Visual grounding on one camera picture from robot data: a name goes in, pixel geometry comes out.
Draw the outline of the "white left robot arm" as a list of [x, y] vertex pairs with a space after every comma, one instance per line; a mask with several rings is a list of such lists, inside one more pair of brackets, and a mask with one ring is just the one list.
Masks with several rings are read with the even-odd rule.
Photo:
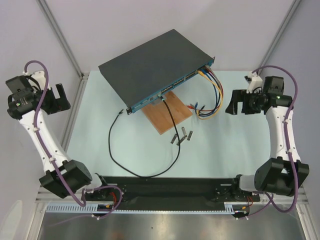
[[56, 84], [56, 98], [42, 70], [13, 77], [5, 84], [11, 91], [7, 112], [27, 131], [41, 158], [44, 176], [39, 179], [40, 185], [62, 199], [88, 186], [92, 181], [89, 170], [67, 155], [46, 123], [48, 115], [71, 107], [63, 85]]

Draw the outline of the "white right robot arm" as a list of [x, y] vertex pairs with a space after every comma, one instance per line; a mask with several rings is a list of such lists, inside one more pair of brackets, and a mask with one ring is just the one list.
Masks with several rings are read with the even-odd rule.
[[302, 163], [293, 133], [293, 98], [284, 94], [284, 79], [267, 76], [262, 79], [255, 73], [245, 76], [247, 89], [233, 90], [226, 113], [253, 115], [264, 113], [269, 127], [270, 156], [253, 175], [237, 175], [238, 184], [230, 188], [230, 195], [242, 201], [249, 192], [268, 192], [292, 197], [310, 172]]

